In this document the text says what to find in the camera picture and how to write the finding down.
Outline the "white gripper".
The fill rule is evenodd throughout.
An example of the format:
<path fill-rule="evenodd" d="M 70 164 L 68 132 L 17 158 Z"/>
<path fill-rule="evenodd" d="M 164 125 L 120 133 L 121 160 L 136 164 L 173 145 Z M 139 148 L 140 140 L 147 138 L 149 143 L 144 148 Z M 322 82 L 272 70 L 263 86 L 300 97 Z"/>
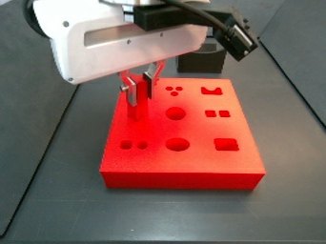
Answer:
<path fill-rule="evenodd" d="M 137 87 L 128 70 L 151 63 L 143 78 L 152 98 L 164 59 L 196 50 L 205 38 L 207 28 L 195 25 L 144 31 L 124 20 L 120 5 L 101 0 L 36 0 L 33 11 L 64 80 L 76 85 L 120 72 L 132 107 Z"/>

